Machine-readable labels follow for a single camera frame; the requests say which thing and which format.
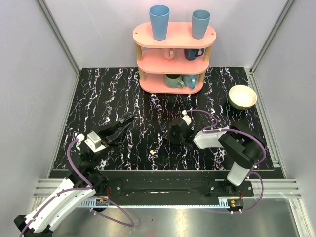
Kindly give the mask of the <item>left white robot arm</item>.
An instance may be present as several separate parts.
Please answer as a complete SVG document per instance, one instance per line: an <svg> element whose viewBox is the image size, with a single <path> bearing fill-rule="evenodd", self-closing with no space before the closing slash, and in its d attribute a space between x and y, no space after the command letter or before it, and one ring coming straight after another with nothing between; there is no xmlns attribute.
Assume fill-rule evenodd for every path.
<svg viewBox="0 0 316 237"><path fill-rule="evenodd" d="M98 127L84 135L78 134L67 148L69 175L53 193L28 215L19 215L14 224L22 237L50 237L60 223L80 204L89 199L94 214L111 203L112 184L98 170L105 149L121 145L133 121L132 115Z"/></svg>

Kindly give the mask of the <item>black earbud charging case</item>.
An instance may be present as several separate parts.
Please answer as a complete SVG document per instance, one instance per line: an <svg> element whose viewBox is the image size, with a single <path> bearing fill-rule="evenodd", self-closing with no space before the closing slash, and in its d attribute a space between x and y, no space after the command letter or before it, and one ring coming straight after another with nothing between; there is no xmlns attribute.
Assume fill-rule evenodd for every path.
<svg viewBox="0 0 316 237"><path fill-rule="evenodd" d="M120 127L126 126L134 121L134 114L127 113L118 119L118 125Z"/></svg>

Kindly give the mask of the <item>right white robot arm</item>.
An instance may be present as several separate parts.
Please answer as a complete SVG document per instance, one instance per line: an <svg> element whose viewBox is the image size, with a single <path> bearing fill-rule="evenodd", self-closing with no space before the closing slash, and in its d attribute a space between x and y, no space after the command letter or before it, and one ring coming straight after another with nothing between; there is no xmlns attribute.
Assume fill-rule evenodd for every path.
<svg viewBox="0 0 316 237"><path fill-rule="evenodd" d="M223 148L234 161L224 183L224 190L228 195L237 195L250 171L266 158L266 144L243 123L199 132L192 130L191 124L188 115L176 118L170 123L164 138L172 144L192 149Z"/></svg>

